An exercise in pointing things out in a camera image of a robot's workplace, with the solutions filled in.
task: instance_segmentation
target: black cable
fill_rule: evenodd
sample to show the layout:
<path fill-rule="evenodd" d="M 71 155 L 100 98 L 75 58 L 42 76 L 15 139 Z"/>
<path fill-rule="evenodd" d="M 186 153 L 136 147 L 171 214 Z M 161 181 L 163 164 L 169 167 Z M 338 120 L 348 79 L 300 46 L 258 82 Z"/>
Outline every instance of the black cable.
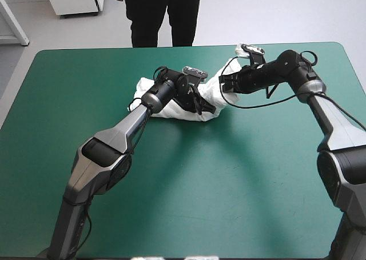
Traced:
<path fill-rule="evenodd" d="M 90 198 L 88 200 L 88 202 L 84 203 L 84 205 L 90 205 L 91 204 L 91 201 L 92 199 Z M 87 220 L 89 221 L 89 230 L 87 231 L 87 234 L 86 234 L 86 237 L 84 238 L 84 240 L 81 242 L 81 244 L 76 248 L 76 251 L 73 252 L 69 257 L 67 257 L 65 260 L 71 260 L 75 257 L 76 253 L 79 251 L 79 249 L 85 244 L 85 242 L 87 241 L 87 239 L 89 238 L 90 236 L 90 233 L 92 232 L 92 219 L 90 218 L 89 216 L 89 213 L 88 213 L 88 208 L 89 206 L 85 206 L 85 215 L 86 215 L 86 218 Z"/>
<path fill-rule="evenodd" d="M 226 66 L 224 67 L 224 69 L 222 70 L 221 72 L 221 76 L 222 77 L 224 75 L 224 71 L 226 70 L 226 68 L 230 65 L 230 63 L 236 59 L 238 57 L 233 57 L 228 64 L 226 64 Z M 312 93 L 312 92 L 304 92 L 304 93 L 297 93 L 297 94 L 294 94 L 290 97 L 287 97 L 285 99 L 282 99 L 282 100 L 279 100 L 279 101 L 276 101 L 276 102 L 272 102 L 272 103 L 268 103 L 268 104 L 263 104 L 263 105 L 258 105 L 258 106 L 237 106 L 233 103 L 230 103 L 225 97 L 224 97 L 224 93 L 222 92 L 222 87 L 221 87 L 221 84 L 219 83 L 219 86 L 220 86 L 220 93 L 221 93 L 221 96 L 222 98 L 224 99 L 224 101 L 229 104 L 230 106 L 233 106 L 233 107 L 236 107 L 238 109 L 256 109 L 256 108 L 259 108 L 259 107 L 268 107 L 268 106 L 272 106 L 272 105 L 275 105 L 275 104 L 279 104 L 279 103 L 283 103 L 285 101 L 288 101 L 292 98 L 295 98 L 295 97 L 298 97 L 300 95 L 303 95 L 303 94 L 309 94 L 308 96 L 308 99 L 311 97 L 311 96 L 319 96 L 319 97 L 322 97 L 328 101 L 330 101 L 332 104 L 334 104 L 341 112 L 343 112 L 345 115 L 347 115 L 351 120 L 353 120 L 354 122 L 356 122 L 364 131 L 366 131 L 366 127 L 360 122 L 358 121 L 355 117 L 353 117 L 352 115 L 350 115 L 350 113 L 348 113 L 344 108 L 342 108 L 340 105 L 338 105 L 332 98 L 330 98 L 329 96 L 326 96 L 324 93 Z"/>
<path fill-rule="evenodd" d="M 76 249 L 75 253 L 82 247 L 82 245 L 85 244 L 85 242 L 88 239 L 90 233 L 92 232 L 92 219 L 90 219 L 88 211 L 86 211 L 86 217 L 87 217 L 87 220 L 89 221 L 89 230 L 87 231 L 87 234 L 86 234 L 86 237 L 84 238 L 84 240 L 81 242 L 81 244 Z"/>
<path fill-rule="evenodd" d="M 129 103 L 129 105 L 128 105 L 128 111 L 129 112 L 131 112 L 132 103 L 135 102 L 135 100 L 138 100 L 138 99 L 142 101 L 142 99 L 140 97 L 136 97 L 136 98 L 133 98 L 132 101 Z"/>
<path fill-rule="evenodd" d="M 311 93 L 311 95 L 309 95 L 309 97 L 311 96 L 319 96 L 322 97 L 328 101 L 330 101 L 330 103 L 332 103 L 333 105 L 335 105 L 340 111 L 342 111 L 345 115 L 347 115 L 351 120 L 353 120 L 356 124 L 358 124 L 364 131 L 366 131 L 366 127 L 360 122 L 358 121 L 354 116 L 350 115 L 349 112 L 347 112 L 344 108 L 342 108 L 340 105 L 338 105 L 336 103 L 336 101 L 334 101 L 332 98 L 330 98 L 329 96 L 326 96 L 325 94 L 322 93 Z"/>
<path fill-rule="evenodd" d="M 137 143 L 140 141 L 140 138 L 142 137 L 142 133 L 144 133 L 145 126 L 146 126 L 146 123 L 148 122 L 148 119 L 149 119 L 149 116 L 147 116 L 145 118 L 145 120 L 143 121 L 140 134 L 137 137 L 135 144 L 133 144 L 132 149 L 126 152 L 127 154 L 133 154 L 133 151 L 134 151 L 135 147 L 137 146 Z"/>

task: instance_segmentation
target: floor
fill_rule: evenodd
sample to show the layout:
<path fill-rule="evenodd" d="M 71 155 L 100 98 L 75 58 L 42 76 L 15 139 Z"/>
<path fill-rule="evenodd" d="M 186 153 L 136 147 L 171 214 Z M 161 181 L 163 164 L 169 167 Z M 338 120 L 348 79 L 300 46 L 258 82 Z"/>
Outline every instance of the floor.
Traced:
<path fill-rule="evenodd" d="M 104 11 L 97 17 L 60 19 L 48 0 L 6 1 L 31 43 L 28 47 L 0 46 L 0 127 L 40 50 L 131 46 L 123 2 L 105 0 Z M 201 0 L 194 45 L 339 42 L 365 90 L 364 1 Z M 159 46 L 170 45 L 165 19 Z"/>

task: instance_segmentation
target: green table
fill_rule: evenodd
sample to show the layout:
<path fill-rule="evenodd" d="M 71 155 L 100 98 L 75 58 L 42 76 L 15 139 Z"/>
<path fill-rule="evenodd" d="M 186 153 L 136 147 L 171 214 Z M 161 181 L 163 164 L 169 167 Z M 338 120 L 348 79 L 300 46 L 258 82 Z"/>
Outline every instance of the green table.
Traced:
<path fill-rule="evenodd" d="M 313 50 L 333 97 L 366 121 L 366 98 L 337 43 L 262 45 L 271 61 Z M 234 46 L 46 50 L 37 54 L 0 131 L 0 255 L 50 242 L 76 149 L 127 113 L 140 77 L 166 65 L 212 76 Z M 282 84 L 270 101 L 292 94 Z M 239 104 L 269 102 L 265 92 Z M 316 169 L 323 135 L 310 108 L 228 107 L 209 122 L 153 118 L 127 177 L 96 196 L 79 257 L 323 257 L 340 221 Z"/>

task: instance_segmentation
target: person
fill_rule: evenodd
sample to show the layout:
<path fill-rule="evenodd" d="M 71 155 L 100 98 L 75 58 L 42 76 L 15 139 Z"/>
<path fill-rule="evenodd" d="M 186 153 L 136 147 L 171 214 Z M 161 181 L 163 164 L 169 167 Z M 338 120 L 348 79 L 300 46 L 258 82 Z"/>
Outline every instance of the person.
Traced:
<path fill-rule="evenodd" d="M 167 8 L 173 46 L 192 45 L 200 0 L 125 0 L 125 3 L 126 16 L 132 21 L 133 47 L 157 47 L 158 31 Z"/>

